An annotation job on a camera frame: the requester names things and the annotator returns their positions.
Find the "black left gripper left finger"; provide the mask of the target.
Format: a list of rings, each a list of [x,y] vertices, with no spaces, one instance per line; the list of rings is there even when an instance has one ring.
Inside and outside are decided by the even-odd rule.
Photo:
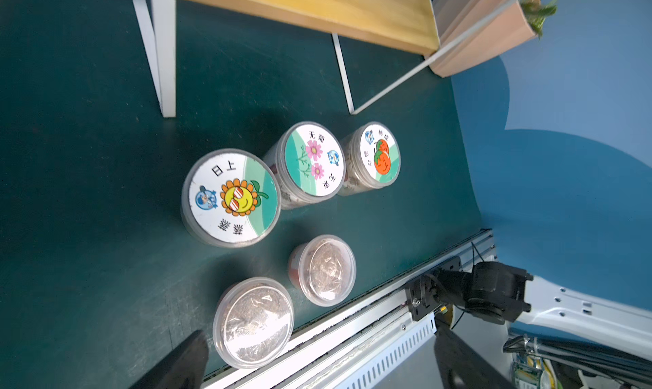
[[[194,331],[131,388],[200,388],[208,359],[204,331]]]

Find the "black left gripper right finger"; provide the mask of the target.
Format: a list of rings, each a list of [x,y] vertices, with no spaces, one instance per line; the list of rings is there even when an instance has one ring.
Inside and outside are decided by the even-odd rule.
[[[445,389],[514,388],[510,380],[501,375],[446,324],[436,324],[434,354]]]

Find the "clear lid seed container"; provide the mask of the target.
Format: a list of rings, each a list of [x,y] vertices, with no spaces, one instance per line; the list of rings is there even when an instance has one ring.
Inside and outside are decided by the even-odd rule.
[[[291,253],[288,273],[292,285],[319,307],[334,307],[351,294],[357,264],[351,248],[333,235],[317,236]]]
[[[288,291],[276,280],[253,277],[222,295],[212,327],[218,355],[236,369],[254,370],[280,356],[294,329]]]

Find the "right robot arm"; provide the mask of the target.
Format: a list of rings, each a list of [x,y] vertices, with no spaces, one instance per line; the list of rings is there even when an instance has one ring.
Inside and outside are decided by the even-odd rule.
[[[521,322],[579,336],[649,360],[651,313],[589,296],[499,262],[480,262],[469,272],[440,266],[406,285],[415,321],[441,305],[502,325]]]

